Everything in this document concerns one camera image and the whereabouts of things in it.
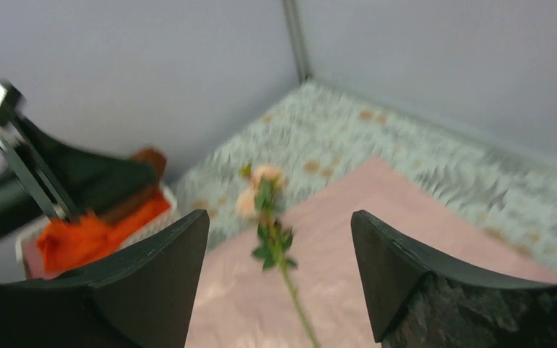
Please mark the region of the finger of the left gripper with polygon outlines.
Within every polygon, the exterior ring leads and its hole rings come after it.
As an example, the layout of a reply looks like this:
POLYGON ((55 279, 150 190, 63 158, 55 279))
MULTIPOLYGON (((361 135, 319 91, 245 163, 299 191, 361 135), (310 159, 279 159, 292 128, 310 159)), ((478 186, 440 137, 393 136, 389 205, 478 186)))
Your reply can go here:
POLYGON ((148 163, 90 152, 51 137, 28 118, 13 126, 22 136, 22 158, 51 201, 50 217, 78 219, 87 212, 105 213, 156 183, 148 163))
POLYGON ((55 140, 45 134, 21 139, 0 136, 0 148, 22 187, 33 197, 44 214, 60 220, 72 220, 75 203, 47 162, 55 140))

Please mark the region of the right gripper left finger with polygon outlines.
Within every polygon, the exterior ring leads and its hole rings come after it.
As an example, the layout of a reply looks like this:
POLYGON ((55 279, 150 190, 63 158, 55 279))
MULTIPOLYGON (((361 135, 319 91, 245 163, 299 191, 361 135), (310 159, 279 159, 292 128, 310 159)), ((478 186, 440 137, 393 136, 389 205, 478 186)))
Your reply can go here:
POLYGON ((183 347, 209 227, 194 210, 54 279, 0 284, 0 347, 183 347))

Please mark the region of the peach rose stem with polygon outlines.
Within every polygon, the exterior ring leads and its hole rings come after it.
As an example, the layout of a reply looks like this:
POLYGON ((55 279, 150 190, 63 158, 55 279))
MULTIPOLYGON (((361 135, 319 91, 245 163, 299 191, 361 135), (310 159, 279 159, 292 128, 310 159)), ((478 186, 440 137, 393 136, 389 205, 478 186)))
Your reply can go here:
POLYGON ((289 293, 295 312, 312 347, 321 343, 308 318, 290 272, 298 269, 298 261, 289 251, 294 241, 293 228, 281 222, 284 191, 288 179, 284 171, 272 164, 255 167, 251 162, 239 168, 239 176, 247 187, 236 200, 235 210, 242 220, 256 225, 257 246, 251 257, 262 264, 262 271, 277 269, 289 293))

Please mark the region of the pink wrapping paper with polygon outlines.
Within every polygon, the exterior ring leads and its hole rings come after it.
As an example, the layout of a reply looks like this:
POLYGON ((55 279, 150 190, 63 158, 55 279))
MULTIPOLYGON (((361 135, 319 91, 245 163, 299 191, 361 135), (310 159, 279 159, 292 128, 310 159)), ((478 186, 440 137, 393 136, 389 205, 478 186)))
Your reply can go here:
MULTIPOLYGON (((473 265, 557 283, 557 272, 486 236, 374 157, 284 217, 294 229, 291 277, 322 347, 376 344, 350 230, 358 210, 473 265)), ((280 273, 252 258, 256 246, 255 229, 245 228, 207 253, 186 346, 309 346, 280 273)))

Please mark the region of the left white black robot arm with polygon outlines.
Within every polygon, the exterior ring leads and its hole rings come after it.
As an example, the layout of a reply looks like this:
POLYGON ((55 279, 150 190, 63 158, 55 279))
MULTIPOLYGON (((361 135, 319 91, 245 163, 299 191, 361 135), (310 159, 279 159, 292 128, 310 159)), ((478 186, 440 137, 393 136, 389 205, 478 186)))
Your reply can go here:
POLYGON ((159 173, 136 159, 72 147, 26 118, 13 122, 19 135, 0 126, 0 239, 46 216, 77 222, 89 212, 109 212, 156 183, 159 173))

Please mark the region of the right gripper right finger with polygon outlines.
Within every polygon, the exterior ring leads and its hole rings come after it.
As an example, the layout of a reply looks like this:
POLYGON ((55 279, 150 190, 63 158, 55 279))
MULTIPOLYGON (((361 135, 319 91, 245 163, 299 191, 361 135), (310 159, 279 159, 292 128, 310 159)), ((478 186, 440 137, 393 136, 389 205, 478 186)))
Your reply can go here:
POLYGON ((557 347, 557 284, 469 264, 365 210, 350 225, 371 330, 383 347, 557 347))

